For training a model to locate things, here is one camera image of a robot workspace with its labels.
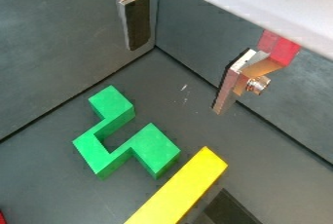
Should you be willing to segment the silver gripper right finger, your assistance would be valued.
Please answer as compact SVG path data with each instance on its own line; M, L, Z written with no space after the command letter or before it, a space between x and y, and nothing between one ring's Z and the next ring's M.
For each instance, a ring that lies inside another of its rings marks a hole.
M272 54L246 49L225 68L213 106L216 114L226 112L244 92L261 95L270 83L266 75L284 66L285 64L274 59Z

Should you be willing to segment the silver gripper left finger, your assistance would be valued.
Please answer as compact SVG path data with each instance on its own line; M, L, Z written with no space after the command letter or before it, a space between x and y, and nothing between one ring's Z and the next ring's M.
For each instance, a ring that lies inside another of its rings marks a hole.
M131 51L150 40L150 0L118 0L125 43Z

